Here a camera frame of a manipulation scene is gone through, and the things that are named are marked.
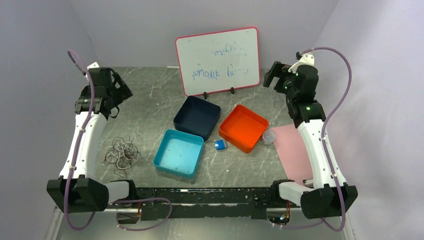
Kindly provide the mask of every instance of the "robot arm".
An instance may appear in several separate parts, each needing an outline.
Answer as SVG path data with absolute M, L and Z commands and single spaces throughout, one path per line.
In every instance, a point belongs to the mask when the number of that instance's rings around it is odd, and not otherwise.
M 82 135 L 76 164 L 71 176 L 68 198 L 70 213 L 103 211 L 108 203 L 134 195 L 135 185 L 132 181 L 113 181 L 107 184 L 95 178 L 94 161 L 99 149 L 100 136 L 111 116 L 111 110 L 117 108 L 124 100 L 133 95 L 121 77 L 111 68 L 98 67 L 95 62 L 88 67 L 94 84 L 94 108 Z M 90 106 L 90 86 L 86 86 L 75 103 L 75 130 L 72 144 L 63 169 L 58 179 L 49 180 L 47 192 L 57 206 L 64 211 L 65 183 L 70 172 L 71 159 L 81 126 L 88 115 Z
M 308 219 L 341 216 L 341 204 L 329 162 L 324 152 L 325 141 L 337 180 L 343 192 L 346 211 L 358 196 L 355 186 L 349 186 L 337 165 L 327 132 L 322 139 L 322 129 L 326 115 L 323 107 L 314 99 L 318 84 L 318 70 L 310 53 L 300 55 L 292 66 L 274 62 L 265 74 L 264 87 L 269 87 L 273 78 L 279 80 L 274 87 L 286 96 L 288 113 L 299 131 L 306 146 L 313 174 L 313 188 L 299 185 L 294 181 L 278 183 L 279 196 L 300 206 Z

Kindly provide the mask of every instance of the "dark blue box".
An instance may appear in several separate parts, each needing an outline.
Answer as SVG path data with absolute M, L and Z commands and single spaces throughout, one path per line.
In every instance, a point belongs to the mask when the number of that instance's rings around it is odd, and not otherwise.
M 221 108 L 195 96 L 188 96 L 173 125 L 176 130 L 208 140 L 221 115 Z

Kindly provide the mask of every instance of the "marble surface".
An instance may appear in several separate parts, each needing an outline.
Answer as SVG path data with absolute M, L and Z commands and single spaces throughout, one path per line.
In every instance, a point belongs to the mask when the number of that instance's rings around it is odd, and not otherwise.
M 216 151 L 219 126 L 238 104 L 244 105 L 269 121 L 269 127 L 293 123 L 289 117 L 285 96 L 272 87 L 261 86 L 214 93 L 207 101 L 221 107 L 221 117 L 209 140 L 205 141 L 196 176 L 193 179 L 156 170 L 153 159 L 166 130 L 174 129 L 173 119 L 186 100 L 178 69 L 165 67 L 115 67 L 133 96 L 123 102 L 116 119 L 110 119 L 100 138 L 95 176 L 102 183 L 122 179 L 111 165 L 102 165 L 115 137 L 131 138 L 142 158 L 128 172 L 128 179 L 137 187 L 265 187 L 274 180 L 286 179 L 283 166 L 273 144 L 259 142 L 246 154 L 228 144 Z

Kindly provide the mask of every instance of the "orange box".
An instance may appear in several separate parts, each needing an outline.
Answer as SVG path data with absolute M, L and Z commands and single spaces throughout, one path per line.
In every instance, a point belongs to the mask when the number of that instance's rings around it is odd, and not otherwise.
M 268 121 L 243 105 L 237 105 L 219 126 L 219 135 L 245 153 L 250 153 L 267 129 Z

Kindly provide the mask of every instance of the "blue tray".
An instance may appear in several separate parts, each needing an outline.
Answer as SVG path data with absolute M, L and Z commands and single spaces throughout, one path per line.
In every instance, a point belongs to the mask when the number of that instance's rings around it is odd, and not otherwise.
M 153 164 L 157 170 L 193 178 L 202 155 L 203 143 L 200 136 L 168 129 Z
M 221 108 L 195 96 L 188 96 L 173 119 L 176 130 L 208 140 L 221 115 Z

